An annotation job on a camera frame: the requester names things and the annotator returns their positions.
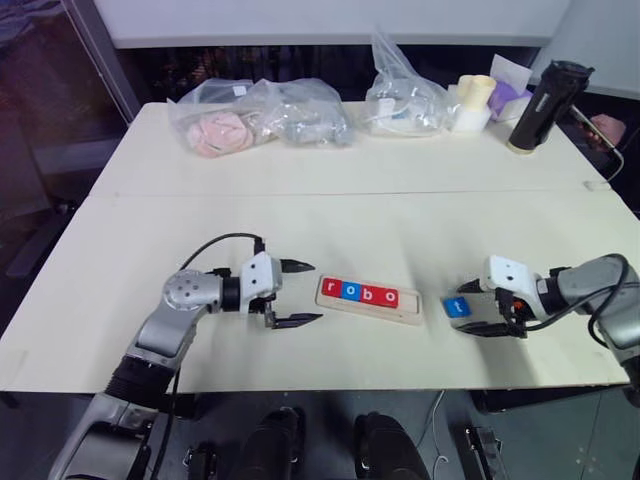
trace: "clear plastic bag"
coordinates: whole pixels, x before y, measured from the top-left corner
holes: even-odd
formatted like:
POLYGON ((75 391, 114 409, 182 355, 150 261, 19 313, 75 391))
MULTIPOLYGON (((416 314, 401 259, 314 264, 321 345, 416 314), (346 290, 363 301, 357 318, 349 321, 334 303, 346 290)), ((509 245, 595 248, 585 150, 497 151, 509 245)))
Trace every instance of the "clear plastic bag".
POLYGON ((378 75, 367 91, 359 123, 374 135, 429 136, 450 123, 449 96, 421 77, 391 39, 376 30, 371 48, 378 75))
POLYGON ((256 131, 293 145, 350 145, 354 128, 340 95, 317 78, 275 83, 260 80, 238 107, 261 110, 256 131))
POLYGON ((205 157, 239 152, 270 139, 256 130, 264 110, 238 107, 251 80, 213 78, 177 103, 167 99, 169 121, 186 147, 205 157))

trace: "floor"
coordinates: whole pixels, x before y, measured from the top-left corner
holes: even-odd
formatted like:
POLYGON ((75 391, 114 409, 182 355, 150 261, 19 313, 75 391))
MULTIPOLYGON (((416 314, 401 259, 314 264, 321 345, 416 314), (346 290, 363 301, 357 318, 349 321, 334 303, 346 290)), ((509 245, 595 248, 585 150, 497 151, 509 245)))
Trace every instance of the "floor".
MULTIPOLYGON (((378 411, 396 418, 432 471, 436 457, 431 427, 425 429, 438 392, 292 392, 209 394, 199 399, 198 420, 177 420, 160 479, 185 479, 182 459, 189 446, 212 441, 224 480, 244 440, 270 411, 299 406, 307 416, 306 453, 300 478, 355 478, 351 457, 352 425, 360 413, 378 411)), ((12 480, 45 479, 56 452, 88 405, 89 397, 55 394, 16 395, 17 410, 0 404, 0 472, 12 480)), ((164 416, 151 436, 153 451, 164 416)), ((502 456, 511 480, 631 479, 640 451, 640 417, 619 389, 522 407, 500 414, 478 413, 463 391, 448 391, 435 414, 439 462, 434 480, 465 477, 452 432, 473 425, 493 428, 503 442, 502 456)))

